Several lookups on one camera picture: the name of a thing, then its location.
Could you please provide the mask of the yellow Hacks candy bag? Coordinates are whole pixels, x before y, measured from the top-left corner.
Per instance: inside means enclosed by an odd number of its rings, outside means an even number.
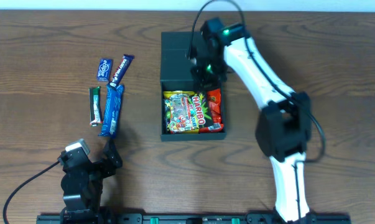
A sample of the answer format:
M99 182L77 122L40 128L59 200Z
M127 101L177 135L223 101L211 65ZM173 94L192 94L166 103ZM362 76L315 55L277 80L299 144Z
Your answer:
M192 122L190 109L191 91L165 91L164 110L167 131L176 134L193 131L196 126Z

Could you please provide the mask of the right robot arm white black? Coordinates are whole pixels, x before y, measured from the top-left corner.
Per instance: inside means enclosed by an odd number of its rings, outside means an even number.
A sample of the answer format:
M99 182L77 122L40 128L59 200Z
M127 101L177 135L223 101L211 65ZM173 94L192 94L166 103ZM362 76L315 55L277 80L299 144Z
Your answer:
M200 35L203 45L188 51L195 79L210 89L226 80L229 68L240 77L260 110L255 137L272 164L275 210L284 223L303 221L310 211L302 164L311 138L311 121L304 112L310 108L308 95L295 92L275 74L242 24L226 27L211 19Z

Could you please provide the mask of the red Hacks candy bag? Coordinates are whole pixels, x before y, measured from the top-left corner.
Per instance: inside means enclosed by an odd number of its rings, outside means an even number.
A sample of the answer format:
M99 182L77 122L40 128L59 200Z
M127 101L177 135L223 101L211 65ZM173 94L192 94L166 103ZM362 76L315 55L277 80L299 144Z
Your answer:
M199 133L218 133L223 130L224 124L221 118L221 92L215 89L207 92L209 109L213 120L213 125L199 129Z

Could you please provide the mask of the blue Oreo cookie pack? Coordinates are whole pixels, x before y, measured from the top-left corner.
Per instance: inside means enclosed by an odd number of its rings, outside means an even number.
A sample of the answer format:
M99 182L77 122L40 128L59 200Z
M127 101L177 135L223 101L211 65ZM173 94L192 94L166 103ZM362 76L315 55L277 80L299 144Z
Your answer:
M110 85L107 86L103 125L98 136L106 136L111 139L116 137L123 92L124 85L119 85L116 88L112 88Z

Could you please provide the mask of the Haribo gummy bag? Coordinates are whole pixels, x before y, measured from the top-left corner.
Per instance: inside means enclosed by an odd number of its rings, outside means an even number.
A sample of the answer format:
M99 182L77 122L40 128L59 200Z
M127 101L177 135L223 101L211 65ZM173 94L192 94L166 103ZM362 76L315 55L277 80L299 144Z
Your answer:
M214 124L202 91L164 91L165 123L171 134L196 133Z

